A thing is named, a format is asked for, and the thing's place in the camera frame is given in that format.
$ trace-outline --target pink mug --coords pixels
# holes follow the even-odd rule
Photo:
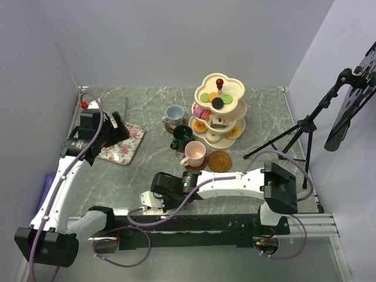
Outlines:
[[[180,162],[181,166],[200,166],[205,160],[206,148],[199,141],[189,142],[184,151],[186,157]]]

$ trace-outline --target dark green mug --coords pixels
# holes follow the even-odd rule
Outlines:
[[[173,136],[170,148],[184,150],[186,145],[193,140],[193,131],[188,125],[178,125],[174,128]]]

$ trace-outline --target mug handle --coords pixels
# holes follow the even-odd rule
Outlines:
[[[188,166],[188,160],[189,158],[185,157],[184,159],[182,159],[182,161],[180,162],[180,165],[181,166]]]
[[[169,119],[166,116],[163,116],[162,122],[165,123],[165,124],[167,124],[167,125],[170,124],[170,121],[169,121]]]
[[[175,141],[172,141],[172,143],[170,144],[170,148],[173,150],[177,150],[177,144]]]

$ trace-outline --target table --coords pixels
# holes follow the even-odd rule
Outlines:
[[[156,173],[166,172],[181,177],[184,168],[179,166],[179,162],[183,153],[170,149],[172,135],[166,132],[162,116],[168,106],[178,104],[184,107],[188,120],[195,90],[196,88],[179,87],[90,89],[101,99],[104,110],[108,113],[117,110],[123,115],[127,96],[129,108],[126,122],[145,126],[146,133],[130,164],[121,165],[99,158],[95,160],[79,189],[71,216],[82,216],[88,208],[95,205],[112,207],[115,214],[125,215],[128,210],[140,206],[139,195],[150,189]],[[237,142],[225,150],[233,160],[230,172],[243,170],[251,160],[244,160],[243,155],[293,125],[281,88],[246,88],[243,98],[248,106],[245,117],[247,127]],[[78,116],[73,118],[78,124]],[[281,150],[289,141],[289,136],[276,142],[277,148]],[[208,154],[213,151],[207,145],[206,148]],[[303,157],[298,143],[290,149],[289,154],[300,159]],[[298,197],[308,192],[308,189],[301,188],[303,175],[298,169],[286,160],[278,160],[274,154],[259,157],[252,169],[263,167],[267,161],[276,162],[296,175]],[[246,197],[218,197],[190,203],[180,214],[256,213],[262,203],[260,199]],[[298,210],[300,213],[317,213],[317,197],[311,196],[299,202]],[[150,213],[161,212],[152,210],[145,214]]]

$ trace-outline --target black tripod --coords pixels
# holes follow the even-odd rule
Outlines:
[[[250,152],[249,154],[246,154],[243,156],[244,159],[248,159],[253,154],[257,153],[258,151],[263,150],[267,146],[271,145],[274,150],[277,150],[277,148],[274,145],[274,142],[280,140],[282,137],[285,137],[286,135],[290,134],[291,132],[296,131],[295,135],[289,143],[286,145],[286,147],[282,150],[283,153],[287,153],[288,150],[295,144],[295,142],[299,139],[299,137],[303,133],[308,133],[308,145],[307,145],[307,156],[306,160],[302,159],[296,159],[299,162],[305,162],[305,171],[308,173],[308,169],[310,167],[310,158],[311,158],[311,148],[312,148],[312,139],[313,139],[313,131],[317,129],[316,125],[314,124],[314,119],[318,116],[318,114],[323,110],[327,109],[330,105],[330,100],[332,98],[335,98],[338,96],[338,91],[340,88],[345,84],[350,84],[352,87],[359,86],[359,82],[361,81],[361,76],[355,76],[352,73],[351,69],[344,69],[340,75],[337,78],[337,81],[335,85],[329,90],[329,92],[323,97],[323,99],[320,101],[318,106],[314,109],[312,114],[305,117],[305,119],[298,120],[297,124],[294,125],[289,130],[286,130],[281,135],[278,135],[276,138],[271,139],[266,144],[262,145],[261,147],[257,148],[256,150]],[[303,189],[307,188],[307,179],[304,178],[303,181]]]

